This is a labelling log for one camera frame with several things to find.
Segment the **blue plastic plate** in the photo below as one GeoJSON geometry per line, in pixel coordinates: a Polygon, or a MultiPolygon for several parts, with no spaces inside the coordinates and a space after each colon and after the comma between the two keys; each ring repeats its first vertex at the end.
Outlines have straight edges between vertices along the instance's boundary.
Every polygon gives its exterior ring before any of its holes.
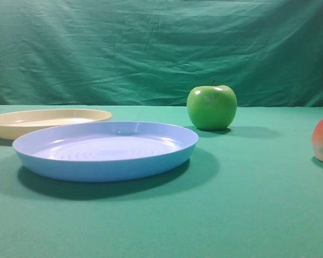
{"type": "Polygon", "coordinates": [[[158,175],[190,159],[198,135],[149,121],[102,121],[51,127],[17,138],[22,165],[57,180],[114,182],[158,175]]]}

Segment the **yellow plastic plate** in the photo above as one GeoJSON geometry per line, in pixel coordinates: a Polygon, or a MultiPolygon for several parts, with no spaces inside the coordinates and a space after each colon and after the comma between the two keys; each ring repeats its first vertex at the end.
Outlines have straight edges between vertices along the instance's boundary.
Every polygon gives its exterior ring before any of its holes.
{"type": "Polygon", "coordinates": [[[15,140],[20,136],[49,127],[109,121],[109,111],[92,109],[46,109],[0,114],[0,138],[15,140]]]}

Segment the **green apple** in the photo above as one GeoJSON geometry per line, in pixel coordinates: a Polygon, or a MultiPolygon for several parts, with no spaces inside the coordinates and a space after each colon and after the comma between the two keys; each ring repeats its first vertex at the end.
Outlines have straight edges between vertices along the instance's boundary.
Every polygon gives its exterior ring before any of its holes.
{"type": "Polygon", "coordinates": [[[204,131],[225,130],[234,120],[237,98],[226,85],[203,85],[188,94],[187,112],[192,124],[204,131]]]}

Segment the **green table cloth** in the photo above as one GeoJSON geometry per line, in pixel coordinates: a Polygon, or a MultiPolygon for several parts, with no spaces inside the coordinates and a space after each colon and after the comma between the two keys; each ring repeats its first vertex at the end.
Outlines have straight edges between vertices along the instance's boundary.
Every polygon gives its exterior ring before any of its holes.
{"type": "Polygon", "coordinates": [[[115,183],[40,177],[0,139],[0,257],[323,257],[322,118],[241,107],[189,163],[115,183]]]}

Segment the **green backdrop cloth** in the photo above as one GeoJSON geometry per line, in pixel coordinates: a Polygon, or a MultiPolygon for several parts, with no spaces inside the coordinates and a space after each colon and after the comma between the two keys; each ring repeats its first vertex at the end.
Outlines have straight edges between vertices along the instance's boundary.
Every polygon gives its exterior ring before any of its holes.
{"type": "Polygon", "coordinates": [[[0,105],[323,106],[323,1],[0,1],[0,105]]]}

